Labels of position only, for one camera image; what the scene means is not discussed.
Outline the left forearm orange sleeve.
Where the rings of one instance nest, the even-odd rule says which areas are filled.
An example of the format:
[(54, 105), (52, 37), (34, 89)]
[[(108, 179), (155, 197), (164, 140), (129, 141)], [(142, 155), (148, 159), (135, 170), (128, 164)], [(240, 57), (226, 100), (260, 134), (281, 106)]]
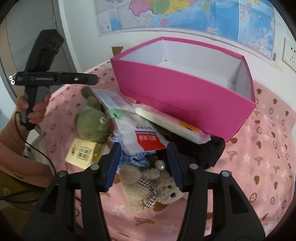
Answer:
[(26, 130), (16, 129), (12, 117), (1, 131), (1, 171), (24, 183), (48, 187), (53, 180), (49, 165), (25, 158), (25, 142), (29, 134)]

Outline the person's left hand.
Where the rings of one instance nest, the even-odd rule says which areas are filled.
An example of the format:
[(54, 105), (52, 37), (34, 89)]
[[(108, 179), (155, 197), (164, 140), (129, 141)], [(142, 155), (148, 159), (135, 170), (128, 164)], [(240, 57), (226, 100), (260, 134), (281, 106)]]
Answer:
[(22, 118), (26, 119), (25, 114), (27, 114), (28, 122), (36, 125), (44, 119), (45, 112), (49, 104), (50, 98), (51, 98), (51, 93), (47, 92), (46, 95), (44, 96), (44, 99), (40, 102), (37, 102), (32, 108), (32, 111), (28, 113), (27, 112), (27, 109), (29, 108), (28, 101), (23, 96), (21, 96), (17, 99), (16, 111), (18, 111), (21, 114), (21, 119)]

